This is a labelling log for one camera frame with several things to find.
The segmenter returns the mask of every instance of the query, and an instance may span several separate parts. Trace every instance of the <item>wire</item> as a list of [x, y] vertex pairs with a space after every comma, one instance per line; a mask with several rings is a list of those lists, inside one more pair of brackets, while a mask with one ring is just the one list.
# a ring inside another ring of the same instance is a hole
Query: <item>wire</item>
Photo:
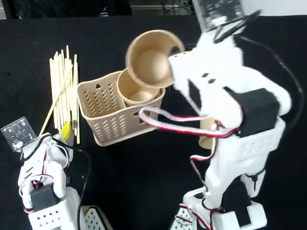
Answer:
[[27, 209], [26, 207], [23, 207], [23, 209], [24, 209], [24, 212], [25, 212], [26, 214], [31, 214], [31, 213], [33, 213], [33, 209]]
[[[181, 223], [181, 222], [179, 222], [177, 219], [181, 219], [181, 220], [183, 220], [183, 221], [186, 222], [186, 223]], [[184, 218], [184, 217], [181, 217], [181, 216], [175, 216], [175, 221], [177, 221], [178, 223], [180, 223], [180, 224], [182, 224], [182, 225], [185, 225], [185, 226], [192, 223], [191, 220], [189, 220], [189, 219], [187, 219], [187, 218]]]
[[298, 120], [299, 120], [299, 118], [300, 118], [300, 116], [303, 112], [303, 109], [304, 109], [305, 93], [304, 93], [304, 90], [303, 90], [301, 83], [299, 82], [299, 80], [295, 76], [295, 74], [285, 65], [283, 60], [278, 56], [278, 54], [273, 49], [271, 49], [270, 47], [268, 47], [268, 46], [266, 46], [266, 45], [264, 45], [260, 42], [256, 42], [256, 41], [254, 41], [250, 38], [247, 38], [247, 37], [244, 37], [244, 36], [238, 36], [238, 37], [241, 38], [244, 41], [250, 42], [254, 45], [258, 45], [258, 46], [268, 50], [273, 55], [273, 57], [277, 60], [277, 62], [282, 66], [282, 68], [289, 74], [290, 78], [293, 80], [293, 82], [294, 82], [294, 84], [297, 88], [297, 91], [299, 93], [300, 99], [299, 99], [296, 114], [295, 114], [294, 118], [292, 119], [292, 121], [290, 121], [289, 124], [286, 127], [286, 132], [289, 131], [291, 128], [293, 128], [297, 124], [297, 122], [298, 122]]
[[23, 197], [22, 189], [23, 189], [23, 187], [25, 186], [25, 183], [26, 183], [27, 181], [29, 181], [29, 180], [32, 180], [32, 181], [33, 181], [33, 180], [35, 180], [34, 178], [37, 178], [37, 177], [39, 177], [39, 178], [41, 178], [41, 177], [47, 177], [47, 178], [53, 180], [53, 177], [50, 176], [50, 175], [47, 175], [47, 174], [38, 174], [38, 175], [34, 175], [34, 176], [28, 177], [28, 178], [25, 179], [25, 180], [20, 184], [20, 186], [19, 186], [18, 194], [19, 194], [19, 196], [20, 196], [21, 198]]
[[166, 7], [165, 7], [165, 5], [166, 5], [166, 0], [161, 0], [161, 5], [162, 5], [162, 9], [163, 9], [163, 14], [164, 14], [164, 15], [169, 15], [169, 13], [170, 13], [171, 11], [173, 11], [173, 15], [176, 15], [176, 13], [175, 13], [175, 8], [177, 8], [177, 9], [184, 9], [185, 11], [188, 12], [188, 14], [191, 14], [191, 12], [190, 12], [186, 7], [183, 7], [182, 5], [176, 6], [176, 7], [175, 7], [174, 4], [175, 4], [175, 0], [172, 1], [172, 8], [166, 9]]
[[215, 38], [213, 40], [214, 43], [217, 44], [217, 43], [224, 41], [226, 38], [233, 35], [236, 31], [242, 29], [248, 23], [254, 21], [256, 18], [258, 18], [260, 16], [260, 14], [261, 14], [261, 10], [257, 10], [255, 12], [253, 12], [252, 14], [246, 16], [245, 18], [243, 18], [243, 20], [239, 24], [237, 24], [233, 28], [227, 30], [226, 32], [224, 32], [219, 38]]
[[176, 15], [174, 4], [175, 4], [175, 0], [172, 1], [172, 9], [173, 9], [173, 14]]
[[80, 195], [80, 200], [79, 200], [79, 204], [78, 204], [78, 210], [77, 210], [77, 227], [78, 227], [78, 230], [81, 230], [80, 228], [80, 211], [81, 211], [81, 202], [83, 200], [83, 197], [84, 197], [84, 192], [85, 192], [85, 188], [86, 188], [86, 185], [87, 185], [87, 182], [88, 182], [88, 178], [90, 177], [90, 173], [91, 173], [91, 170], [92, 170], [92, 161], [91, 161], [91, 157], [90, 157], [90, 154], [86, 151], [83, 151], [81, 149], [77, 149], [73, 146], [69, 146], [57, 139], [55, 139], [54, 137], [52, 137], [53, 140], [55, 140], [58, 145], [61, 145], [63, 147], [66, 147], [66, 148], [69, 148], [69, 149], [72, 149], [74, 151], [77, 151], [77, 152], [81, 152], [83, 153], [87, 159], [88, 159], [88, 170], [87, 170], [87, 175], [85, 177], [85, 180], [84, 180], [84, 184], [83, 184], [83, 188], [82, 188], [82, 191], [81, 191], [81, 195]]
[[35, 148], [33, 149], [33, 151], [30, 153], [30, 155], [27, 156], [26, 158], [24, 158], [24, 161], [29, 160], [29, 159], [34, 155], [34, 153], [38, 150], [38, 148], [39, 148], [40, 145], [42, 144], [43, 140], [46, 139], [47, 137], [50, 137], [50, 136], [51, 136], [51, 135], [50, 135], [49, 133], [43, 135], [43, 136], [40, 138], [38, 144], [37, 144], [37, 145], [35, 146]]
[[187, 210], [191, 211], [193, 215], [196, 216], [196, 218], [206, 227], [207, 230], [213, 230], [209, 227], [206, 221], [195, 210], [191, 209], [185, 204], [180, 204], [179, 207], [186, 208]]
[[200, 178], [201, 182], [203, 183], [204, 187], [206, 188], [206, 192], [208, 192], [208, 187], [206, 186], [205, 180], [202, 179], [201, 173], [200, 173], [200, 171], [198, 170], [198, 168], [196, 167], [196, 164], [194, 163], [194, 161], [209, 161], [209, 160], [211, 160], [211, 159], [214, 157], [214, 155], [215, 155], [216, 146], [217, 146], [217, 145], [216, 145], [216, 138], [213, 138], [210, 156], [208, 156], [208, 157], [203, 157], [203, 156], [200, 156], [200, 155], [192, 155], [192, 156], [190, 156], [190, 158], [189, 158], [190, 163], [191, 163], [191, 165], [192, 165], [194, 171], [196, 172], [196, 174], [197, 174], [198, 177]]
[[157, 107], [148, 107], [148, 106], [143, 107], [139, 112], [140, 119], [143, 120], [146, 124], [156, 127], [157, 129], [160, 129], [160, 130], [174, 131], [177, 133], [192, 134], [192, 135], [197, 135], [197, 136], [205, 135], [205, 136], [209, 136], [213, 138], [225, 138], [231, 135], [233, 132], [238, 130], [238, 128], [224, 129], [225, 131], [222, 132], [221, 130], [209, 131], [206, 129], [173, 125], [170, 123], [165, 123], [165, 122], [155, 120], [151, 118], [150, 116], [148, 116], [145, 111], [154, 112], [154, 113], [163, 115], [172, 121], [178, 121], [178, 122], [198, 121], [198, 120], [203, 120], [205, 118], [209, 118], [209, 116], [208, 117], [203, 117], [203, 116], [180, 117], [180, 116], [171, 115], [169, 112], [162, 110], [160, 108], [157, 108]]

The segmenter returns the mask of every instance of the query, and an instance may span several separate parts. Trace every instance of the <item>beige cup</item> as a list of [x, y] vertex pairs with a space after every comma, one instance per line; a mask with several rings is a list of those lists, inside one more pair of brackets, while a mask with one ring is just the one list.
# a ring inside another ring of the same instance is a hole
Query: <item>beige cup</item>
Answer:
[[117, 90], [127, 105], [141, 105], [153, 100], [160, 89], [150, 89], [138, 85], [130, 76], [127, 69], [124, 69], [117, 80]]
[[[213, 117], [203, 119], [201, 120], [201, 129], [207, 129], [212, 131], [211, 127], [215, 123], [215, 120]], [[213, 138], [208, 136], [200, 136], [200, 139], [198, 141], [199, 146], [201, 146], [204, 149], [210, 150], [212, 148]]]
[[168, 56], [176, 48], [184, 52], [181, 40], [166, 30], [152, 30], [135, 38], [126, 54], [126, 67], [135, 82], [147, 88], [165, 88], [173, 84]]

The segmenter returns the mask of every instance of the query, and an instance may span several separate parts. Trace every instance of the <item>black tablecloth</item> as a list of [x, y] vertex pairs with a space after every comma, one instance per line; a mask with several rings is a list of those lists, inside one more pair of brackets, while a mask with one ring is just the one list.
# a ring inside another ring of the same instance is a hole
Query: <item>black tablecloth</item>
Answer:
[[[259, 18], [243, 33], [272, 47], [307, 86], [307, 17]], [[43, 19], [0, 21], [0, 127], [25, 116], [39, 132], [51, 105], [49, 58], [70, 46], [78, 54], [80, 81], [88, 81], [124, 68], [126, 49], [138, 34], [166, 29], [185, 44], [200, 36], [193, 16], [114, 17], [92, 19]], [[285, 87], [297, 103], [297, 91], [285, 71], [262, 48], [240, 41], [245, 65], [261, 71]], [[162, 108], [179, 115], [193, 110], [170, 87]], [[288, 121], [292, 113], [285, 117]], [[272, 152], [258, 197], [268, 225], [265, 229], [304, 228], [307, 224], [306, 112], [299, 124]], [[48, 131], [55, 133], [50, 123]], [[115, 230], [166, 230], [183, 195], [201, 187], [189, 164], [191, 154], [204, 154], [198, 137], [153, 131], [109, 147], [96, 145], [86, 121], [81, 118], [80, 148], [91, 154], [92, 175], [84, 204], [100, 206]], [[0, 138], [0, 229], [31, 229], [18, 196], [17, 178], [21, 163]], [[86, 158], [79, 153], [67, 174], [71, 185], [81, 190]]]

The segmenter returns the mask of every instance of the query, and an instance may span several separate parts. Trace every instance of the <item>red and white cable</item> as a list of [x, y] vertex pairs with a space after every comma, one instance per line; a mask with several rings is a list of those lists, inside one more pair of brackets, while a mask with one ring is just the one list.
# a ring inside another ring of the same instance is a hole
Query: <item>red and white cable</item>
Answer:
[[146, 114], [146, 112], [152, 112], [152, 113], [160, 114], [160, 115], [165, 116], [169, 120], [177, 121], [177, 122], [200, 121], [200, 120], [203, 120], [203, 119], [210, 118], [210, 116], [186, 116], [186, 117], [182, 117], [182, 116], [172, 115], [169, 112], [167, 112], [163, 109], [157, 108], [157, 107], [149, 107], [149, 106], [143, 107], [139, 112], [140, 119], [143, 120], [146, 124], [153, 126], [153, 127], [156, 127], [157, 129], [160, 129], [160, 130], [174, 131], [174, 132], [177, 132], [177, 133], [192, 134], [192, 135], [197, 135], [197, 136], [198, 135], [205, 135], [205, 136], [209, 136], [209, 137], [213, 137], [213, 138], [224, 138], [224, 137], [231, 135], [234, 131], [238, 130], [237, 128], [233, 128], [233, 129], [223, 128], [223, 129], [220, 129], [220, 130], [210, 131], [210, 130], [194, 128], [194, 127], [178, 126], [178, 125], [173, 125], [173, 124], [170, 124], [170, 123], [165, 123], [165, 122], [155, 120], [155, 119], [151, 118], [150, 116], [148, 116]]

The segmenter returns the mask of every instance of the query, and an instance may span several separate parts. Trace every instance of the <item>black cable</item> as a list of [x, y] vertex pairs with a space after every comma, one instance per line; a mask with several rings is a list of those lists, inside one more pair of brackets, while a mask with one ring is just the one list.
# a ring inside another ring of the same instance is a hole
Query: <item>black cable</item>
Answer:
[[173, 14], [176, 15], [174, 4], [175, 4], [175, 0], [172, 1], [172, 9], [173, 9]]
[[87, 175], [85, 177], [85, 181], [84, 181], [84, 184], [83, 184], [83, 188], [82, 188], [82, 191], [81, 191], [81, 195], [80, 195], [80, 200], [79, 200], [79, 204], [78, 204], [78, 209], [77, 209], [77, 227], [78, 227], [78, 230], [81, 230], [80, 228], [80, 211], [81, 211], [81, 202], [83, 200], [83, 197], [84, 197], [84, 192], [85, 192], [85, 188], [86, 188], [86, 185], [87, 185], [87, 181], [88, 181], [88, 178], [90, 177], [90, 173], [91, 173], [91, 170], [92, 170], [92, 161], [91, 161], [91, 156], [88, 152], [84, 151], [84, 150], [81, 150], [81, 149], [77, 149], [73, 146], [69, 146], [57, 139], [55, 139], [54, 137], [52, 137], [53, 140], [55, 140], [56, 142], [58, 142], [58, 145], [60, 146], [63, 146], [63, 147], [66, 147], [66, 148], [69, 148], [69, 149], [72, 149], [74, 151], [77, 151], [77, 152], [81, 152], [83, 153], [87, 159], [88, 159], [88, 170], [87, 170]]
[[284, 70], [286, 70], [286, 72], [289, 74], [290, 78], [293, 80], [293, 82], [294, 82], [294, 84], [295, 84], [295, 86], [297, 88], [297, 91], [299, 93], [300, 101], [298, 103], [298, 109], [296, 111], [296, 114], [295, 114], [294, 118], [286, 126], [286, 132], [289, 131], [298, 122], [298, 120], [299, 120], [299, 118], [300, 118], [300, 116], [301, 116], [301, 114], [303, 112], [304, 105], [305, 105], [305, 93], [304, 93], [304, 90], [303, 90], [303, 87], [302, 87], [301, 83], [299, 82], [299, 80], [295, 76], [295, 74], [285, 65], [285, 63], [277, 55], [277, 53], [274, 50], [272, 50], [270, 47], [268, 47], [268, 46], [266, 46], [266, 45], [264, 45], [264, 44], [262, 44], [260, 42], [256, 42], [254, 40], [251, 40], [250, 38], [247, 38], [247, 37], [244, 37], [244, 36], [238, 36], [238, 37], [241, 38], [244, 41], [250, 42], [250, 43], [252, 43], [254, 45], [261, 46], [262, 48], [265, 48], [266, 50], [268, 50], [273, 55], [273, 57], [278, 61], [278, 63], [282, 66], [282, 68]]
[[253, 12], [251, 15], [246, 16], [239, 24], [234, 26], [233, 28], [227, 30], [224, 32], [219, 38], [215, 38], [213, 41], [214, 43], [220, 43], [224, 41], [229, 36], [233, 35], [236, 31], [242, 29], [244, 26], [246, 26], [248, 23], [254, 21], [256, 18], [258, 18], [261, 14], [261, 10], [257, 10]]
[[33, 149], [33, 151], [30, 153], [29, 156], [27, 156], [26, 158], [24, 158], [24, 161], [27, 161], [29, 160], [33, 155], [34, 153], [38, 150], [38, 148], [40, 147], [40, 145], [42, 144], [43, 140], [47, 137], [50, 137], [51, 135], [50, 134], [46, 134], [44, 136], [42, 136], [38, 142], [38, 144], [35, 146], [35, 148]]

